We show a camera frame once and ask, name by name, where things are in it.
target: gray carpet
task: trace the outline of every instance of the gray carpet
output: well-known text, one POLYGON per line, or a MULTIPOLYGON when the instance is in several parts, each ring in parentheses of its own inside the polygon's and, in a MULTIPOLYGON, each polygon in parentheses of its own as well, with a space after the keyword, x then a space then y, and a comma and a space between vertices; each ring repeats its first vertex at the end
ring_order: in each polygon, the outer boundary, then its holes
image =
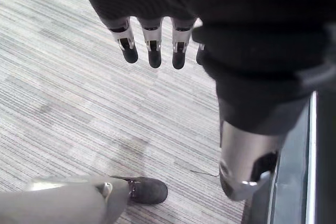
POLYGON ((171 64, 163 23, 162 66, 152 69, 134 22, 139 61, 125 62, 87 0, 0 0, 0 191, 36 176, 146 175, 168 200, 129 207, 118 223, 240 223, 218 174, 213 81, 195 60, 171 64))

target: robotic hand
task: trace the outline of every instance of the robotic hand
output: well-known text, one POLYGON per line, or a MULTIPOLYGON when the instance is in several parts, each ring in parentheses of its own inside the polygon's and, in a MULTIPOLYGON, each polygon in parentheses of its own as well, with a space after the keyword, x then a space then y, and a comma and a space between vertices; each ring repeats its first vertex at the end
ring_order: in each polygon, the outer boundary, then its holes
POLYGON ((224 192, 250 198, 271 176, 287 133, 310 94, 330 80, 328 26, 336 0, 89 0, 127 62, 138 59, 129 17, 138 18, 153 68, 161 64, 161 21, 173 22, 173 66, 184 65, 193 30, 197 61, 216 81, 224 192))

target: black glove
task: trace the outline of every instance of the black glove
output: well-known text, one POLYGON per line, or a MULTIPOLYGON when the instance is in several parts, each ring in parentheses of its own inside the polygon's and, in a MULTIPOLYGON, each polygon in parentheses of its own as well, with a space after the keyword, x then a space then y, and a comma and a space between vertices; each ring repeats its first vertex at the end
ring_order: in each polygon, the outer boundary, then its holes
MULTIPOLYGON (((205 45, 202 64, 217 82, 221 116, 248 132, 288 132, 310 93, 334 73, 324 57, 331 45, 325 26, 336 19, 336 0, 89 1, 112 33, 125 32, 129 16, 136 16, 145 30, 170 16, 177 31, 191 29, 199 17, 203 26, 193 38, 205 45)), ((137 55, 131 44, 120 39, 132 63, 137 55)), ((176 44, 176 52, 184 49, 176 44)), ((160 65, 158 54, 152 62, 149 57, 153 67, 160 65)), ((174 66, 181 68, 183 56, 175 58, 174 66)))

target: black shoe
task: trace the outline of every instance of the black shoe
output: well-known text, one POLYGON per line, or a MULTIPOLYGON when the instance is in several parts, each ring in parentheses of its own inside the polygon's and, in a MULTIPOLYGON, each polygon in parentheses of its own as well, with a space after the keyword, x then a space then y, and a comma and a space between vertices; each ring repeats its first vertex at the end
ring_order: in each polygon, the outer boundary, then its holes
POLYGON ((130 199, 132 202, 146 205, 156 205, 167 199, 167 185, 158 179, 146 177, 111 177, 128 181, 131 190, 130 199))

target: black fingertip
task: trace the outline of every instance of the black fingertip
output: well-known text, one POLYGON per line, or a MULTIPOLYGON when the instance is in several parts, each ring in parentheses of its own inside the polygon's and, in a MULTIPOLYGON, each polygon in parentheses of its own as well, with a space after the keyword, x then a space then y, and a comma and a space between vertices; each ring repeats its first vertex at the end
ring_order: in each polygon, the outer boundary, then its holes
POLYGON ((126 48, 122 51, 122 53, 124 54, 124 58, 128 63, 136 63, 138 60, 138 52, 135 47, 132 49, 126 48))
POLYGON ((202 61, 205 55, 206 55, 205 49, 204 50, 198 49, 197 55, 196 55, 196 61, 199 65, 202 65, 202 61))
POLYGON ((184 52, 174 52, 173 53, 173 66, 175 69, 183 68, 184 62, 185 62, 184 52))
POLYGON ((148 51, 148 61, 152 68, 158 68, 161 65, 161 51, 148 51))

